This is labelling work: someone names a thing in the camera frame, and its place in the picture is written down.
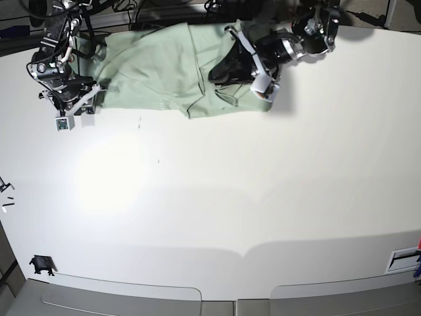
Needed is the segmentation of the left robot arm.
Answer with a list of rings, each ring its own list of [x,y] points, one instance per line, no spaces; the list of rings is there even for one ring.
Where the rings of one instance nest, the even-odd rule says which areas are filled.
[[[339,1],[300,1],[291,24],[283,28],[262,26],[253,34],[244,24],[224,31],[234,41],[230,50],[210,70],[217,86],[250,84],[252,92],[278,89],[280,66],[307,55],[323,55],[335,49],[341,14]]]

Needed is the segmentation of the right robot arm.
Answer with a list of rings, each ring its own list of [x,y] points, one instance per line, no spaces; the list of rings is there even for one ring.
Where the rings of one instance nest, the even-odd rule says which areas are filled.
[[[96,51],[90,16],[102,11],[109,1],[53,1],[47,5],[20,6],[33,18],[44,21],[39,50],[26,65],[26,71],[43,87],[38,98],[50,102],[60,117],[95,113],[95,98],[101,87],[90,76],[75,73],[71,56],[88,60]]]

